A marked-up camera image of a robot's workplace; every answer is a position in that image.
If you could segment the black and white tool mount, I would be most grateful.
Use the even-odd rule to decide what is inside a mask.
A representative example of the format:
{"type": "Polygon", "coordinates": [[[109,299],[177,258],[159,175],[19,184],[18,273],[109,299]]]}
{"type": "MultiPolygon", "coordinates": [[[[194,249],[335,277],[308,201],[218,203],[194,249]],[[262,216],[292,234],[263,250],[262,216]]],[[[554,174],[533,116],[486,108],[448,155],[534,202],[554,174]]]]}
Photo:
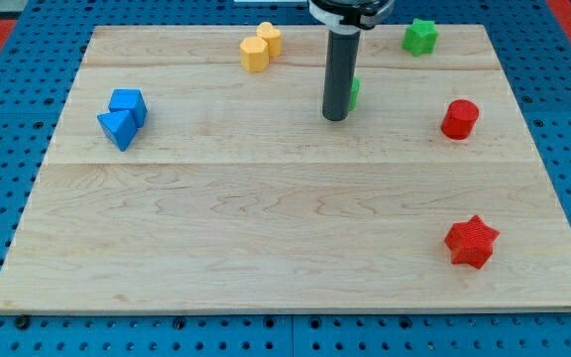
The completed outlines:
{"type": "Polygon", "coordinates": [[[395,0],[309,0],[310,15],[336,34],[369,31],[393,12],[395,0]]]}

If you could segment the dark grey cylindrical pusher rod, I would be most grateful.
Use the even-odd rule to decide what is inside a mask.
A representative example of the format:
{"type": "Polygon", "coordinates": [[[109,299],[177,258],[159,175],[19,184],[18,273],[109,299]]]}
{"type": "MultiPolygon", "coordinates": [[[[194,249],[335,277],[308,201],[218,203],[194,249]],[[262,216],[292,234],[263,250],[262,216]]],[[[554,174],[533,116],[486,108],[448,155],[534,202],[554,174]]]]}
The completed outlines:
{"type": "Polygon", "coordinates": [[[322,114],[330,121],[342,121],[349,113],[360,32],[342,35],[328,32],[322,114]]]}

